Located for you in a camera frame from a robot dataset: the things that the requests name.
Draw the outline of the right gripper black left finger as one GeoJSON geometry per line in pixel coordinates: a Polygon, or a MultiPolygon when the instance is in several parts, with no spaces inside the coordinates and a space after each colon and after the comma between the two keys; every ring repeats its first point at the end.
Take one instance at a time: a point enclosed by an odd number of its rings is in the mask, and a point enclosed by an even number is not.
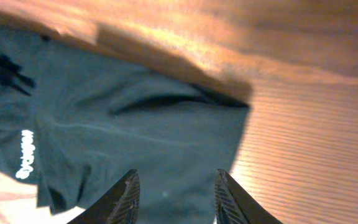
{"type": "Polygon", "coordinates": [[[68,224],[136,224],[139,200],[138,170],[131,169],[90,208],[68,224]]]}

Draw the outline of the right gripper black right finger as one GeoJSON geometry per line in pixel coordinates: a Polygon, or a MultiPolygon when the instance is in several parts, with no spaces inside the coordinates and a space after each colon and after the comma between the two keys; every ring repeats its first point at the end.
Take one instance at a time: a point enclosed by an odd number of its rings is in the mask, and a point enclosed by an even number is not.
{"type": "Polygon", "coordinates": [[[216,172],[214,197],[217,224],[282,224],[224,169],[216,172]]]}

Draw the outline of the black t-shirt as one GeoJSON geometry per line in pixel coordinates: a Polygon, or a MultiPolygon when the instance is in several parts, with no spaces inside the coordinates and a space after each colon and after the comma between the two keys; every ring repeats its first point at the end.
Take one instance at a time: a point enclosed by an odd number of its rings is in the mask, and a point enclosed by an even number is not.
{"type": "Polygon", "coordinates": [[[89,208],[127,171],[139,223],[211,223],[248,106],[148,68],[0,26],[0,171],[53,214],[89,208]]]}

